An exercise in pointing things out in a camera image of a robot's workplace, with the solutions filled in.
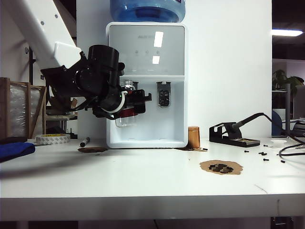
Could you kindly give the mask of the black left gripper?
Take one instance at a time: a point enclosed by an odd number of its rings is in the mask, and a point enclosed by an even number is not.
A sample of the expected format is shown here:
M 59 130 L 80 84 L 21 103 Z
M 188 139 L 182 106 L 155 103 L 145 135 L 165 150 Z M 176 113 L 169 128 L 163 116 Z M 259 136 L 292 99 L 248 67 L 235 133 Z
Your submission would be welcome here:
M 122 92 L 122 107 L 119 110 L 119 117 L 131 117 L 132 116 L 132 107 L 135 113 L 143 114 L 146 112 L 145 103 L 152 100 L 152 94 L 148 93 L 145 95 L 143 89 L 135 90 L 130 95 L 131 105 L 128 104 L 128 91 Z

